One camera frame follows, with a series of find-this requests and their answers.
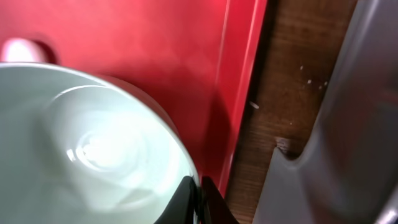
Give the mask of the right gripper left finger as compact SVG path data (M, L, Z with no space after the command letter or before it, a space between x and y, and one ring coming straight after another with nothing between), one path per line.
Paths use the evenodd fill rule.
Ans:
M167 204L161 216L155 224L194 224L195 217L195 193L197 186L194 179L185 176L175 193Z

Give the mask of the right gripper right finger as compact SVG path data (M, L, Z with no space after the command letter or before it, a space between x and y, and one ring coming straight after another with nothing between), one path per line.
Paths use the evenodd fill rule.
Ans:
M202 178L201 188L203 193L202 224L239 224L210 177Z

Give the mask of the mint green bowl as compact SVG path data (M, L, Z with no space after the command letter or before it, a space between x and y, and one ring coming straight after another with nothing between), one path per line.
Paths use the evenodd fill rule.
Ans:
M154 223L194 163L140 99L42 63L1 65L1 222Z

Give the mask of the white plastic fork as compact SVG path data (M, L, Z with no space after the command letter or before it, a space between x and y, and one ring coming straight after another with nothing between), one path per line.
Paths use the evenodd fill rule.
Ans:
M1 49L2 62L48 62L45 51L35 42L27 39L11 38Z

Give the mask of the grey dishwasher rack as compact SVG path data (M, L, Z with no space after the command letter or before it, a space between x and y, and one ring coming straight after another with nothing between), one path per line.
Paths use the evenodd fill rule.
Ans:
M397 2L359 1L303 153L275 149L254 223L397 222Z

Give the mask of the red serving tray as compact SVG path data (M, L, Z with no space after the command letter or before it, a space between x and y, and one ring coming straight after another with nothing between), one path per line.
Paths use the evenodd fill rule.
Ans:
M200 175L225 193L266 0L1 0L1 40L109 75L169 114Z

